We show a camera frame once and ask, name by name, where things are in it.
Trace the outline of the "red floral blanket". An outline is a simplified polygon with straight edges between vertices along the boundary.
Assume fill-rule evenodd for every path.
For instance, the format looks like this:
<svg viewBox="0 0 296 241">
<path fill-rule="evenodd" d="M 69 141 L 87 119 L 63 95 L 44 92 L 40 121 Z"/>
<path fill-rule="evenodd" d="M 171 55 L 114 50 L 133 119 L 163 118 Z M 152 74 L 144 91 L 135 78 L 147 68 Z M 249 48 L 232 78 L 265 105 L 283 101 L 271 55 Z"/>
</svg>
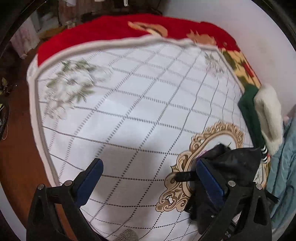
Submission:
<svg viewBox="0 0 296 241">
<path fill-rule="evenodd" d="M 261 83 L 235 39 L 224 29 L 208 22 L 134 14 L 125 16 L 101 16 L 77 27 L 64 30 L 41 44 L 37 51 L 37 64 L 63 49 L 85 42 L 160 36 L 171 39 L 188 38 L 194 43 L 218 47 L 238 79 L 260 87 Z"/>
</svg>

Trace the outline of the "green striped sweater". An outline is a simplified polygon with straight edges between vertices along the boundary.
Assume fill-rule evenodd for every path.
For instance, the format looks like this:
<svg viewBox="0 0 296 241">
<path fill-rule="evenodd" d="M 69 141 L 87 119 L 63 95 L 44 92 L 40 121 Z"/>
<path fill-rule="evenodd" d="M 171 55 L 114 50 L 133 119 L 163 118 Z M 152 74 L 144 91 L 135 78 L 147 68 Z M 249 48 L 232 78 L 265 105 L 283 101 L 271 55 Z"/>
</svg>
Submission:
<svg viewBox="0 0 296 241">
<path fill-rule="evenodd" d="M 255 85 L 246 84 L 244 93 L 238 101 L 238 107 L 244 118 L 252 144 L 255 148 L 260 149 L 261 160 L 266 164 L 268 161 L 268 149 L 261 133 L 259 118 L 254 107 L 254 97 L 257 93 L 258 88 Z"/>
</svg>

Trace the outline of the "black leather jacket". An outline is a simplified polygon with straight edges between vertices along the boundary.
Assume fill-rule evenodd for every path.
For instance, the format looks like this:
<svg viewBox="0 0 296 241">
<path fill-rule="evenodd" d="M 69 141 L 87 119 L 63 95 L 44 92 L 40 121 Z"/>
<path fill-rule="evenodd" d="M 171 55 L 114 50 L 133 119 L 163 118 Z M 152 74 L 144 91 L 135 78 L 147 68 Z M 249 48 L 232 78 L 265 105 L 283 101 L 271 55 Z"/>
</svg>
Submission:
<svg viewBox="0 0 296 241">
<path fill-rule="evenodd" d="M 193 184 L 193 191 L 185 206 L 190 219 L 196 221 L 199 234 L 203 234 L 214 217 L 219 214 L 228 197 L 228 182 L 249 187 L 261 162 L 260 148 L 230 149 L 218 144 L 194 160 L 188 172 L 177 172 L 177 183 Z"/>
</svg>

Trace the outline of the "white quilted mat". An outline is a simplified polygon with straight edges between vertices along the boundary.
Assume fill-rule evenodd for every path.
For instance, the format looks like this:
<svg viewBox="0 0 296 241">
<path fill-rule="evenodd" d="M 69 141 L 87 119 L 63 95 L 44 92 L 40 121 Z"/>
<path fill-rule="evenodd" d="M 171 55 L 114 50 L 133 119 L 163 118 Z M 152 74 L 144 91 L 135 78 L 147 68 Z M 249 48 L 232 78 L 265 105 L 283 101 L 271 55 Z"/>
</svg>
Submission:
<svg viewBox="0 0 296 241">
<path fill-rule="evenodd" d="M 218 144 L 254 148 L 238 101 L 249 84 L 221 51 L 189 39 L 94 41 L 29 65 L 36 146 L 50 182 L 95 158 L 103 173 L 80 210 L 104 240 L 200 240 L 173 180 Z"/>
</svg>

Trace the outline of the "teal blue duvet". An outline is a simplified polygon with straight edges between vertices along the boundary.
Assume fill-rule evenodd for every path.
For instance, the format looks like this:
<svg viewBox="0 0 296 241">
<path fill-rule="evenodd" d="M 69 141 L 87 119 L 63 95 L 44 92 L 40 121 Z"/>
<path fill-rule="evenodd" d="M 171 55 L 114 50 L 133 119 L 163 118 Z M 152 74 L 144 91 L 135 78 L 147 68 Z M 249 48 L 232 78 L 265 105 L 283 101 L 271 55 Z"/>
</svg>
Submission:
<svg viewBox="0 0 296 241">
<path fill-rule="evenodd" d="M 278 198 L 270 212 L 273 228 L 277 228 L 295 211 L 295 117 L 285 125 L 283 143 L 271 157 L 266 190 Z"/>
</svg>

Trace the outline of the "cream fleece garment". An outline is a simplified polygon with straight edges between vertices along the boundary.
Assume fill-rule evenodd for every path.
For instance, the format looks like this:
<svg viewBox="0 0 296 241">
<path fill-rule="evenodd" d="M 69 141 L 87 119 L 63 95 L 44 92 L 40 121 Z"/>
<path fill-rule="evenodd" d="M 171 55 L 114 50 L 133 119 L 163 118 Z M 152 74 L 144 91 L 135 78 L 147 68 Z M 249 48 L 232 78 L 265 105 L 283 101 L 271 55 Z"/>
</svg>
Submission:
<svg viewBox="0 0 296 241">
<path fill-rule="evenodd" d="M 264 84 L 256 93 L 253 102 L 262 136 L 268 152 L 272 156 L 278 151 L 283 139 L 280 101 L 275 89 L 269 84 Z"/>
</svg>

